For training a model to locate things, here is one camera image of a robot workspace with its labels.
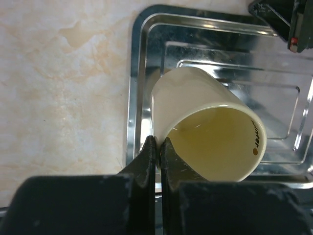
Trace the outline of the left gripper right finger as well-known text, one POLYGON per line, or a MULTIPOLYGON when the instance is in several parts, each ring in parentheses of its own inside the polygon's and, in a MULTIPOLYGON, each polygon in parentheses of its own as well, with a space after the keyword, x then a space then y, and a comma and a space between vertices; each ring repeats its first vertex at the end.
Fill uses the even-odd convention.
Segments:
POLYGON ((174 150, 160 149, 166 235, 310 235, 313 217, 282 184, 209 182, 174 150))

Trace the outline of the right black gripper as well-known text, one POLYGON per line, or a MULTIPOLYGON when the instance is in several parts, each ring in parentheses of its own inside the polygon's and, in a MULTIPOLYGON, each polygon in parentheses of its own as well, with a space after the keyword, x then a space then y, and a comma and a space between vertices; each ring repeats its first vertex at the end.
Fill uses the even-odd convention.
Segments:
POLYGON ((255 0, 251 15, 267 23, 294 53, 313 48, 313 2, 311 0, 255 0))

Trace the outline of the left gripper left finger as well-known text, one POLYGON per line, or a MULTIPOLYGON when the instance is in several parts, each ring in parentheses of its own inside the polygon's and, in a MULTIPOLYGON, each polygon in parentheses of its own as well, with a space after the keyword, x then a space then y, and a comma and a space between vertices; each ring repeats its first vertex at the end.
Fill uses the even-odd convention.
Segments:
POLYGON ((156 142, 115 175, 34 176, 0 221, 3 235, 153 235, 156 142))

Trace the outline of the cream ceramic mug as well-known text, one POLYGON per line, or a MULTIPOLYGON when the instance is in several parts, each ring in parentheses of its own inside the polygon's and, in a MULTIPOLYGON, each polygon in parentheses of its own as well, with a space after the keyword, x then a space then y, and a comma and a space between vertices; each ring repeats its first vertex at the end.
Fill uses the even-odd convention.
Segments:
POLYGON ((217 79, 196 67, 165 73, 150 96, 153 136, 213 182, 240 182, 260 164, 267 146, 259 116, 217 79))

